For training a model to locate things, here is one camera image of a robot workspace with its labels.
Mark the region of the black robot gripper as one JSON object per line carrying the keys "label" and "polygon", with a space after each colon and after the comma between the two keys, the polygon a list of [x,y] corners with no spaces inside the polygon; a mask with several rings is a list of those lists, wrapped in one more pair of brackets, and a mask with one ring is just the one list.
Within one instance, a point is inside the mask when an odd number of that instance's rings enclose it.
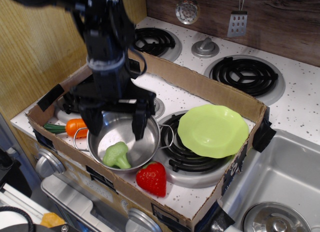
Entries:
{"label": "black robot gripper", "polygon": [[102,111],[133,113],[136,141],[143,139],[148,119],[155,113],[156,94],[135,85],[125,66],[92,70],[92,79],[72,87],[70,93],[89,132],[95,136],[102,129]]}

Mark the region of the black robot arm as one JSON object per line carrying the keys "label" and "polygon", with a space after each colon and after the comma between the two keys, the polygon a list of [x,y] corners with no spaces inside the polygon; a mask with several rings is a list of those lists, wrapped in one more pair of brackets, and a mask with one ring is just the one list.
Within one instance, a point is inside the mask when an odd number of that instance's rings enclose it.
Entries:
{"label": "black robot arm", "polygon": [[144,136],[148,119],[155,114],[155,93],[133,80],[147,71],[144,57],[129,58],[136,38],[135,25],[123,0],[13,0],[33,8],[57,6],[72,14],[87,50],[92,79],[70,89],[74,103],[89,132],[98,135],[103,112],[132,114],[136,140]]}

